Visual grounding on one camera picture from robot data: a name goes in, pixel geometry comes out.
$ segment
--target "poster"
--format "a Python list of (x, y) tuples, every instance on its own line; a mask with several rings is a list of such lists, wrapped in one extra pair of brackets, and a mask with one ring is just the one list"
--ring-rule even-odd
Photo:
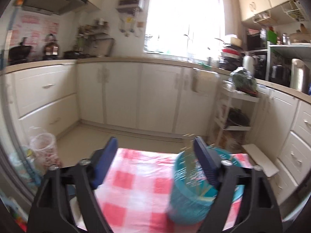
[(59, 31), (59, 19), (54, 16), (47, 16), (35, 12), (20, 10), (13, 24), (10, 48), (18, 46), (23, 37), (26, 37), (25, 45), (31, 45), (31, 53), (28, 60), (41, 60), (43, 47), (46, 45), (50, 33), (57, 38)]

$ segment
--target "pink checkered tablecloth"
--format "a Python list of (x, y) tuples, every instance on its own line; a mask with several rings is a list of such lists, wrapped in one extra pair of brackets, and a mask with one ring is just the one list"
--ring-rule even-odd
[[(183, 226), (167, 216), (177, 154), (119, 148), (106, 179), (95, 191), (114, 233), (196, 232), (199, 224)], [(234, 157), (251, 167), (247, 154)], [(232, 204), (224, 229), (234, 225), (241, 199)], [(85, 229), (80, 218), (78, 227)]]

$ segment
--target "blue gripper pad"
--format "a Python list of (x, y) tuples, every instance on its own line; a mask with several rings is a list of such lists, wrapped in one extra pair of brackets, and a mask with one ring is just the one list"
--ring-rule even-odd
[(194, 153), (199, 160), (203, 172), (209, 184), (218, 189), (218, 171), (221, 167), (221, 158), (213, 149), (208, 149), (201, 137), (196, 137), (193, 141)]
[(118, 150), (118, 140), (116, 137), (111, 137), (103, 149), (97, 150), (91, 157), (91, 165), (94, 169), (91, 186), (96, 189), (101, 185), (107, 175), (109, 167), (114, 160)]

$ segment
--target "wok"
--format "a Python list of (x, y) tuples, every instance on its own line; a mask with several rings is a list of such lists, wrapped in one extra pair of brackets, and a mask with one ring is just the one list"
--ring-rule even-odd
[(32, 46), (24, 45), (26, 37), (23, 37), (19, 46), (12, 47), (9, 50), (9, 60), (22, 60), (30, 54)]

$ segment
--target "screw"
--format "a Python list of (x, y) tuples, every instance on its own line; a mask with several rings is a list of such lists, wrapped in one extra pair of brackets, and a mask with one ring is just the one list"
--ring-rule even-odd
[(87, 165), (89, 165), (90, 163), (91, 163), (91, 160), (89, 160), (88, 158), (85, 158), (85, 159), (82, 159), (82, 160), (79, 161), (79, 164), (80, 164), (81, 166), (87, 166)]
[(221, 161), (221, 163), (224, 165), (224, 166), (232, 166), (232, 162), (230, 160), (226, 160), (226, 159), (223, 159)]
[(254, 165), (254, 167), (253, 167), (256, 171), (262, 171), (263, 169), (262, 169), (262, 166), (260, 166), (260, 165)]
[(55, 171), (55, 170), (57, 170), (59, 167), (58, 167), (58, 165), (51, 165), (51, 166), (49, 166), (49, 170), (50, 171)]

